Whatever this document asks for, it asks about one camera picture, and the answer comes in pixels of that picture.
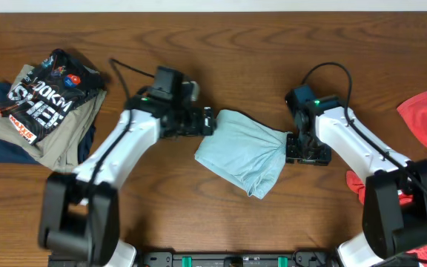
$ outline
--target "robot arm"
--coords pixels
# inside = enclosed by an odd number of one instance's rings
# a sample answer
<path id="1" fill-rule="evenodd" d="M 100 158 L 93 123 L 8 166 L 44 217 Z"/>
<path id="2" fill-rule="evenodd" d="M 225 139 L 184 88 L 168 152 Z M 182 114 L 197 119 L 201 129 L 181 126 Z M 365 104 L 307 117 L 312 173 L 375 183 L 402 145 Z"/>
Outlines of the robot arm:
<path id="1" fill-rule="evenodd" d="M 159 67 L 151 87 L 125 103 L 120 120 L 93 155 L 71 174 L 47 179 L 39 245 L 96 266 L 131 267 L 136 249 L 119 240 L 118 190 L 141 155 L 159 138 L 214 132 L 210 108 L 193 108 L 197 83 Z M 70 210 L 88 204 L 86 214 Z"/>
<path id="2" fill-rule="evenodd" d="M 317 99 L 307 85 L 292 90 L 285 100 L 299 130 L 297 136 L 288 137 L 288 161 L 327 165 L 332 148 L 365 184 L 363 233 L 337 249 L 340 266 L 374 266 L 427 245 L 427 198 L 396 165 L 348 125 L 343 103 L 335 96 Z M 412 162 L 370 132 L 350 108 L 348 116 L 360 132 L 427 189 L 427 160 Z M 400 205 L 398 194 L 402 192 L 413 196 L 412 203 Z"/>

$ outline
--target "beige cloth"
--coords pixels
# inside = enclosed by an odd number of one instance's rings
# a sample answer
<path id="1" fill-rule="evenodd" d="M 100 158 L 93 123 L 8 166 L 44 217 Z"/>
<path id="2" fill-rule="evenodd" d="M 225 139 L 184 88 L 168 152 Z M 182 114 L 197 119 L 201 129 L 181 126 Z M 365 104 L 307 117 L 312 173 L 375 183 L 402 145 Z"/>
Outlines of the beige cloth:
<path id="1" fill-rule="evenodd" d="M 32 66 L 25 65 L 11 90 L 32 69 Z M 29 144 L 11 121 L 0 114 L 0 139 L 22 147 L 32 158 L 53 171 L 71 172 L 79 164 L 79 143 L 92 125 L 105 96 L 106 91 L 99 89 L 96 97 L 69 112 L 54 131 L 35 145 Z"/>

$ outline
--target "stack of folded clothes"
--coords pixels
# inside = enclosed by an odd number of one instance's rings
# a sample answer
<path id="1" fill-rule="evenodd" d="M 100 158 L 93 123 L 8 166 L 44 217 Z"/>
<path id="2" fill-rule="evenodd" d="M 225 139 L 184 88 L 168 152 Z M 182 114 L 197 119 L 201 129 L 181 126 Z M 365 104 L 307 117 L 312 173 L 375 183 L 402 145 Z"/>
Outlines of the stack of folded clothes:
<path id="1" fill-rule="evenodd" d="M 90 153 L 104 87 L 63 50 L 25 65 L 12 85 L 0 83 L 0 162 L 71 172 Z"/>

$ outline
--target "wooden table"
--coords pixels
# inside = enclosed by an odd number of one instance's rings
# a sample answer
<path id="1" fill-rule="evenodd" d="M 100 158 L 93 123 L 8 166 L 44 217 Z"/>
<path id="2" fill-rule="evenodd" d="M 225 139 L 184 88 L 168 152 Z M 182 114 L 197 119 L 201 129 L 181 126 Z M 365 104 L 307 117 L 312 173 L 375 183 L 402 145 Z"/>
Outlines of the wooden table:
<path id="1" fill-rule="evenodd" d="M 281 131 L 293 130 L 285 94 L 314 65 L 337 61 L 354 77 L 351 107 L 361 121 L 397 151 L 427 157 L 396 112 L 427 90 L 427 13 L 0 14 L 0 81 L 58 47 L 83 54 L 109 78 L 93 148 L 124 102 L 110 57 L 150 72 L 174 67 L 200 84 L 202 104 Z M 132 92 L 151 82 L 123 74 Z M 346 95 L 334 67 L 315 73 L 311 85 L 318 96 Z M 336 154 L 328 167 L 286 165 L 258 200 L 195 161 L 201 140 L 162 140 L 141 158 L 121 192 L 122 238 L 176 251 L 292 251 L 333 248 L 361 231 L 362 206 Z M 49 173 L 0 164 L 0 266 L 47 264 L 36 235 Z"/>

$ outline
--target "cable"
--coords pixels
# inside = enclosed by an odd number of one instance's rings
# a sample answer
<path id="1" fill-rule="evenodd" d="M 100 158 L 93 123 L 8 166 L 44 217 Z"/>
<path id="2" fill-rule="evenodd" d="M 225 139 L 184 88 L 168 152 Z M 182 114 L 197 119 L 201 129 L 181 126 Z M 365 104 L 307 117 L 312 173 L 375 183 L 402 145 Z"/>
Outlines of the cable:
<path id="1" fill-rule="evenodd" d="M 405 169 L 405 167 L 403 167 L 398 161 L 396 161 L 394 158 L 392 158 L 388 153 L 386 153 L 385 151 L 383 151 L 378 145 L 376 145 L 375 143 L 373 143 L 373 141 L 371 141 L 364 133 L 362 133 L 357 126 L 355 126 L 354 121 L 351 120 L 348 116 L 348 105 L 350 103 L 350 98 L 352 95 L 352 76 L 350 74 L 350 72 L 347 70 L 346 67 L 344 67 L 343 65 L 341 65 L 340 63 L 336 63 L 336 62 L 325 62 L 322 64 L 317 65 L 316 67 L 313 67 L 304 77 L 304 79 L 302 80 L 302 83 L 305 84 L 305 81 L 308 79 L 308 77 L 311 75 L 311 73 L 313 73 L 316 69 L 318 69 L 319 67 L 322 66 L 326 66 L 326 65 L 334 65 L 337 67 L 340 67 L 341 69 L 343 69 L 345 71 L 345 73 L 347 74 L 348 77 L 348 93 L 347 93 L 347 100 L 345 102 L 345 107 L 344 107 L 344 117 L 345 120 L 347 121 L 348 125 L 350 125 L 352 127 L 352 129 L 354 129 L 354 131 L 360 136 L 362 137 L 372 148 L 374 148 L 376 151 L 378 151 L 378 153 L 380 153 L 383 158 L 387 159 L 389 162 L 391 162 L 393 165 L 397 166 L 397 168 L 402 171 L 407 177 L 409 177 L 411 179 L 411 181 L 423 192 L 423 194 L 427 197 L 427 189 L 423 186 L 423 184 L 412 174 L 410 173 L 408 170 Z M 418 258 L 413 258 L 414 260 L 416 260 L 419 263 L 423 263 L 423 264 L 427 264 L 427 260 L 424 259 L 418 259 Z"/>
<path id="2" fill-rule="evenodd" d="M 122 74 L 119 72 L 118 68 L 115 66 L 115 63 L 117 63 L 118 65 L 121 65 L 123 67 L 126 67 L 127 69 L 130 69 L 132 71 L 140 73 L 142 75 L 154 78 L 153 74 L 149 74 L 149 73 L 146 73 L 142 70 L 138 70 L 134 67 L 128 66 L 124 63 L 119 62 L 116 59 L 110 59 L 109 62 L 110 62 L 111 68 L 113 68 L 113 71 L 118 76 L 118 80 L 122 83 L 122 87 L 123 87 L 123 90 L 124 90 L 125 95 L 126 95 L 126 100 L 129 100 L 129 98 L 130 98 L 130 91 L 128 90 L 128 86 L 126 85 L 125 79 L 123 79 Z M 116 144 L 118 144 L 118 142 L 123 138 L 123 136 L 130 130 L 131 120 L 132 120 L 132 114 L 130 111 L 128 123 L 126 124 L 125 128 L 123 129 L 123 132 L 120 133 L 120 135 L 115 139 L 115 141 L 110 145 L 110 147 L 103 153 L 103 155 L 100 157 L 100 159 L 96 162 L 95 168 L 93 169 L 92 177 L 90 178 L 90 180 L 87 183 L 87 187 L 86 187 L 86 193 L 88 195 L 88 197 L 87 197 L 88 198 L 88 204 L 87 204 L 87 206 L 88 206 L 88 216 L 87 216 L 88 259 L 87 259 L 87 267 L 91 267 L 93 265 L 93 250 L 95 249 L 94 245 L 93 245 L 93 222 L 91 219 L 91 215 L 93 213 L 93 206 L 92 206 L 93 184 L 96 180 L 96 175 L 98 174 L 101 167 L 103 166 L 104 160 L 107 158 L 107 156 L 110 154 L 110 152 L 115 148 Z"/>

